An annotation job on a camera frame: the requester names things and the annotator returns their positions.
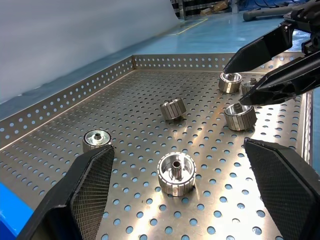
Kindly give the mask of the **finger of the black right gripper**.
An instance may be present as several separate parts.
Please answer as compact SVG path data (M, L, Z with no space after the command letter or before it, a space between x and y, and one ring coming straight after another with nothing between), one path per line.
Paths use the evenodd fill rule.
M277 28L240 48L223 69L225 74L251 71L273 57L290 49L293 44L293 25Z
M298 57L268 72L239 102L245 106L284 103L320 86L320 53Z

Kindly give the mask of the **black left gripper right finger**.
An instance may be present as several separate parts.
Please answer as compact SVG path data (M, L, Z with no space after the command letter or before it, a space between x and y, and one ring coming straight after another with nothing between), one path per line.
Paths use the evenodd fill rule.
M257 186L285 240L320 238L320 176L293 149L246 138L244 149Z

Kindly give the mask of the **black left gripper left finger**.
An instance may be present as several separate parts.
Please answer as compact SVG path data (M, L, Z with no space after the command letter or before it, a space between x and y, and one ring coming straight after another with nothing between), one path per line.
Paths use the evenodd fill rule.
M44 196L18 240L94 240L108 200L112 145L79 155Z

